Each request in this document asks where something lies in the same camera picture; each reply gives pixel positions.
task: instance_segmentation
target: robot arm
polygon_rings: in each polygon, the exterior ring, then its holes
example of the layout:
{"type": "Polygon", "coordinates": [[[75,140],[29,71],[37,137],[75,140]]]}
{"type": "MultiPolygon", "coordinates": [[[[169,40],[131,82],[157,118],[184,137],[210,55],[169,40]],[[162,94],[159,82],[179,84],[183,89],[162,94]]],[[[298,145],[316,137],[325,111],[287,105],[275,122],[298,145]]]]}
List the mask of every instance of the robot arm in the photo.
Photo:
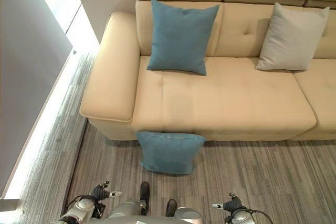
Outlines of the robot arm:
{"type": "Polygon", "coordinates": [[[59,221],[54,222],[54,224],[84,224],[89,223],[91,218],[100,219],[104,213],[105,205],[99,201],[118,197],[122,194],[121,191],[106,191],[105,188],[108,186],[108,183],[108,181],[105,181],[104,183],[99,184],[89,195],[76,197],[70,205],[79,197],[80,200],[77,201],[59,221]]]}
{"type": "Polygon", "coordinates": [[[223,209],[230,212],[230,216],[225,218],[225,222],[229,224],[256,224],[252,216],[253,213],[259,212],[265,215],[271,224],[271,218],[264,212],[259,210],[252,210],[244,207],[242,201],[234,194],[230,193],[231,200],[224,204],[212,204],[214,208],[223,209]]]}

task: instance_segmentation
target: sofa armrest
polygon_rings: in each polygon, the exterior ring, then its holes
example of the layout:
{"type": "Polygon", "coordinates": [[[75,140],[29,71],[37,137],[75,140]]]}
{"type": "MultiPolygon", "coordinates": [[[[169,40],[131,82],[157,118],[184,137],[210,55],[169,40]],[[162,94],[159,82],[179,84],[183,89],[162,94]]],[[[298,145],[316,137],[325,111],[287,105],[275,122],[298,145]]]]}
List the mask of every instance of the sofa armrest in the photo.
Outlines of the sofa armrest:
{"type": "Polygon", "coordinates": [[[133,117],[140,47],[135,16],[113,13],[85,88],[81,115],[129,122],[133,117]]]}

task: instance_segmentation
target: black wheel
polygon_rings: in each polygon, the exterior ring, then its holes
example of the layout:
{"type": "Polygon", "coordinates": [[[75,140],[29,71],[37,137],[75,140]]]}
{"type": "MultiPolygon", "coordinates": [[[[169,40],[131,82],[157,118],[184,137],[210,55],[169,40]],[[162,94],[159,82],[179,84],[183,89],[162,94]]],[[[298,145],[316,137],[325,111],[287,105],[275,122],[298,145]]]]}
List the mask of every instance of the black wheel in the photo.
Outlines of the black wheel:
{"type": "Polygon", "coordinates": [[[177,202],[175,199],[170,199],[167,203],[166,217],[174,217],[177,210],[177,202]]]}
{"type": "Polygon", "coordinates": [[[142,182],[140,185],[140,200],[146,202],[146,208],[141,209],[141,215],[147,215],[149,210],[150,189],[148,182],[142,182]]]}

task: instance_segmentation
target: blue pillow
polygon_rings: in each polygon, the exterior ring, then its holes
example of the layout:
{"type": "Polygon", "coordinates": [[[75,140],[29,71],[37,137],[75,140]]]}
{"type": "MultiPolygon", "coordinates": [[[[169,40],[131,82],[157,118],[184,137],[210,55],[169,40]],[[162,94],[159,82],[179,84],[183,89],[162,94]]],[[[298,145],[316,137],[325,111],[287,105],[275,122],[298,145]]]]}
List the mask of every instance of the blue pillow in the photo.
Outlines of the blue pillow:
{"type": "Polygon", "coordinates": [[[153,172],[190,174],[193,159],[205,138],[184,133],[142,131],[136,134],[142,148],[141,165],[153,172]]]}
{"type": "Polygon", "coordinates": [[[183,9],[152,0],[153,45],[147,69],[185,70],[205,76],[205,51],[218,8],[183,9]]]}

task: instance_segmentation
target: sofa base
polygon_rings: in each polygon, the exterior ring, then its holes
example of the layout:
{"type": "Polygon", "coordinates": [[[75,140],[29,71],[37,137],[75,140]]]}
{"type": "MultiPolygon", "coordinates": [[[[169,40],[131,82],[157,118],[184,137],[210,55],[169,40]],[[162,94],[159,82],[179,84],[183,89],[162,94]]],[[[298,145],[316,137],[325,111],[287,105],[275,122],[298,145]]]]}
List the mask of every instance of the sofa base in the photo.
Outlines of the sofa base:
{"type": "MultiPolygon", "coordinates": [[[[114,141],[134,141],[137,140],[135,130],[132,127],[132,122],[122,123],[108,120],[89,119],[89,122],[96,127],[108,139],[114,141]]],[[[282,141],[282,140],[311,140],[306,139],[300,135],[293,137],[293,134],[274,134],[274,133],[232,133],[215,132],[215,131],[199,131],[199,132],[185,132],[193,133],[206,138],[207,141],[282,141]]],[[[329,135],[323,139],[316,138],[316,140],[332,140],[336,136],[329,135]]]]}

